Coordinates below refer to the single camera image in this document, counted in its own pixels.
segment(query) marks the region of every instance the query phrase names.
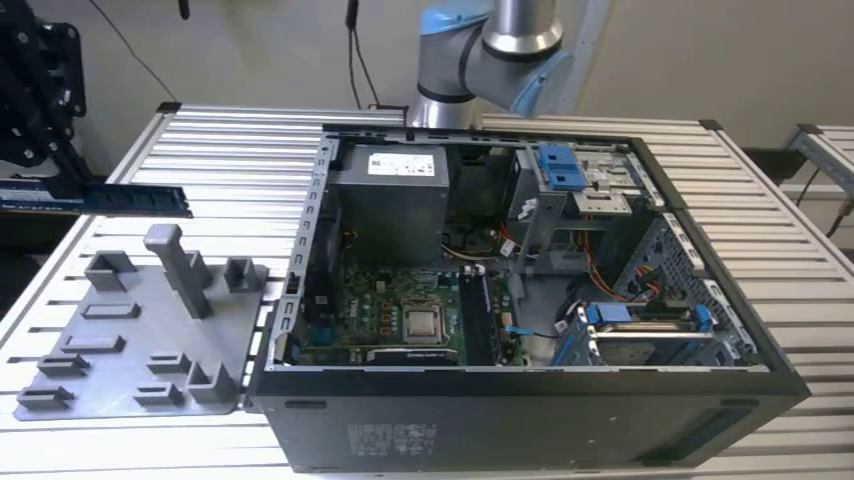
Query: cable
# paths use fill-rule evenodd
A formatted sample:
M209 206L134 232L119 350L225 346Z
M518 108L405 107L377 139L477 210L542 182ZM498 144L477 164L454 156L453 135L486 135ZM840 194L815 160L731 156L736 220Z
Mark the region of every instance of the cable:
M589 272L589 280L592 280L592 284L610 298L613 298L620 302L627 302L628 298L622 297L620 294L613 292L613 290L610 290L610 288L606 286L606 283L601 279L601 276L598 275L598 270L596 269L596 265L592 261L592 255L589 253L589 238L586 236L586 232L581 232L581 246L584 248L584 255L586 259L586 270Z
M356 40L356 56L358 57L358 63L361 64L361 70L364 71L364 78L368 81L368 87L370 88L370 95L373 96L373 103L380 105L378 97L376 96L376 89L373 88L373 80L370 80L370 74L368 73L368 67L364 64L364 57L361 56L361 47L358 46L358 30L352 29L353 38Z
M795 200L795 206L800 206L800 200L803 200L803 196L805 195L805 191L809 189L809 185L812 185L812 180L817 177L817 172L820 169L815 167L815 171L812 172L812 176L805 181L805 185L803 185L803 190L800 190L800 195L797 195L797 200Z
M478 257L473 255L465 255L464 253L457 252L450 247L448 247L444 243L441 244L441 250L444 250L449 255L454 256L461 260L468 260L469 262L478 262L481 260L494 260L497 257Z
M121 33L121 30L118 30L118 27L115 27L115 24L111 22L111 19L109 18L109 15L106 15L106 12L103 12L103 10L101 9L99 5L94 2L94 0L89 0L89 3L91 4L91 7L94 7L94 10L97 10L97 13L101 14L101 17L103 17L103 20L106 20L106 23L111 27L113 32L115 32L115 35L118 35L118 38L123 42L123 46L127 47L127 51L130 52L130 56L135 59L138 64L147 71L147 73L150 74L153 79L157 81L157 83L162 87L162 90L165 90L165 93L169 95L169 98L171 99L171 101L177 102L177 97L174 97L174 94L171 93L171 90L169 90L169 87L165 86L165 83L162 83L162 80L159 80L159 77L157 76L154 71L150 69L147 64L142 61L141 58L138 58L138 55L135 55L135 52L133 51L133 47L130 46L130 42L127 42L127 39L123 37L123 34Z
M506 333L514 333L516 335L533 335L540 338L560 338L560 335L546 335L544 333L534 332L529 328L518 328L512 325L504 325Z
M356 100L356 108L361 110L361 100L358 100L358 90L356 90L356 75L352 70L352 30L346 36L346 68L349 70L349 88L352 89L352 98Z
M832 221L832 225L829 226L829 230L827 230L827 238L832 237L832 234L836 233L839 229L839 224L841 223L841 215L836 215L836 219Z

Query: gray mounting plate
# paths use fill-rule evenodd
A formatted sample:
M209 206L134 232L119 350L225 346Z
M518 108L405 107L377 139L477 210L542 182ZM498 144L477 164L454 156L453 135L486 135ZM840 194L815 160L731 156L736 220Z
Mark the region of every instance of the gray mounting plate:
M123 339L123 345L118 346L119 351L79 351L87 363L87 367L82 369L82 376L47 377L39 372L27 389L30 393L38 394L39 390L43 390L49 396L50 392L61 387L73 398L65 400L65 408L27 410L18 405L14 410L14 418L18 420L210 415L225 414L237 406L237 391L262 288L253 292L229 293L222 277L224 266L208 267L210 284L204 289L204 294L210 303L212 314L204 319L193 319L171 291L162 267L137 265L135 269L135 272L117 274L126 292L97 292L94 288L89 288L50 355L43 358L70 353L61 349L67 345L105 345L109 343L105 340L114 339L115 336ZM254 269L262 285L266 267L254 265ZM89 305L133 303L139 307L135 318L82 318ZM198 403L187 392L187 383L194 383L189 382L187 367L177 368L177 373L151 373L146 367L150 355L157 356L163 352L182 352L193 367L197 363L210 380L224 367L233 382L224 382L225 394L221 398L226 398L226 401L210 401L208 398L204 403ZM150 396L150 393L145 392L150 392L151 385L167 385L163 382L171 383L179 392L178 405L165 401L163 393L142 407L133 398L134 395Z

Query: black cable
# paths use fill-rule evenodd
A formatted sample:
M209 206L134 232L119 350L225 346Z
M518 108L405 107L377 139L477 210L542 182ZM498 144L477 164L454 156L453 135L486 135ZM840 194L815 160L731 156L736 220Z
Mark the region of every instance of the black cable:
M817 172L819 171L820 171L820 169L817 167L815 167L815 171L812 172L812 176L805 181L805 185L803 185L803 190L800 190L800 195L797 195L797 200L795 200L795 206L800 206L800 200L803 200L803 196L805 195L805 191L809 189L809 185L812 185L812 180L815 180L815 177L817 176Z
M352 71L352 30L346 35L346 68L349 69L349 88L352 89L352 98L356 100L356 108L361 110L361 100L358 100L358 90L356 90L356 76Z
M101 14L101 17L103 17L103 20L106 20L106 23L109 24L109 26L111 27L113 32L115 32L115 35L118 35L118 38L121 39L121 41L123 42L123 46L127 47L127 51L130 52L130 56L135 59L135 61L138 62L138 64L142 66L142 68L147 71L147 73L150 74L150 76L153 77L153 79L157 81L157 83L159 84L159 86L162 87L162 90L165 90L165 93L169 95L169 98L171 99L173 102L177 102L177 98L174 97L174 94L171 93L171 90L169 90L169 87L165 86L165 83L162 83L162 80L159 80L159 77L157 76L157 74L154 73L154 71L150 69L150 67L147 66L147 64L142 61L141 58L138 58L138 55L135 55L135 52L133 51L133 47L130 46L130 42L127 42L127 39L123 37L123 34L121 33L121 30L118 30L118 27L115 27L115 24L111 22L111 19L109 18L109 15L106 15L106 12L103 12L103 10L101 9L101 7L97 5L97 3L94 2L94 0L89 0L89 3L91 4L91 6L94 7L94 10L97 10L97 13Z
M545 335L544 333L533 332L530 333L534 337L540 338L560 338L560 335Z
M370 88L370 95L373 96L373 103L380 105L378 97L376 96L376 89L373 88L373 80L370 80L370 74L368 73L368 67L364 64L364 57L361 56L361 47L358 46L358 30L352 29L353 38L356 39L356 56L358 57L358 63L361 64L361 70L364 71L364 78L368 81L368 87Z
M832 225L829 226L829 230L827 230L827 238L832 237L832 234L836 233L839 229L839 224L841 223L841 215L836 215L836 219L832 221Z

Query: metal rail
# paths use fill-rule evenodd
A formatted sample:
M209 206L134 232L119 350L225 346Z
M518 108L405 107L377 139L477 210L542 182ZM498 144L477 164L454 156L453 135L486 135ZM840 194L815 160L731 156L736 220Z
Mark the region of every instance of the metal rail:
M200 250L209 264L224 262L228 255L250 255L270 267L268 302L281 292L322 123L400 124L401 118L397 112L381 111L183 106L175 114L155 116L111 177L117 182L185 187L195 214L194 219L177 221L185 248ZM492 130L643 137L753 309L809 383L812 398L785 416L696 470L667 474L720 480L851 478L854 267L725 134L692 121L578 117L525 121L490 115L484 124ZM97 250L123 249L134 263L154 263L155 257L141 247L153 222L81 217L0 323L0 473L77 471L86 479L293 475L261 415L27 423L11 417L14 394L29 384L34 359L49 351L87 288L82 278L87 257ZM269 308L262 308L258 322ZM604 475L566 471L477 477ZM660 470L606 473L608 478L663 475Z

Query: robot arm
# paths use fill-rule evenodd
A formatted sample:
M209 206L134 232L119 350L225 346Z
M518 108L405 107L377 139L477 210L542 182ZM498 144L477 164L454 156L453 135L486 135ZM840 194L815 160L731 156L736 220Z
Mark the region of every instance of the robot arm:
M477 128L476 97L541 115L569 74L554 0L446 2L421 13L416 127Z

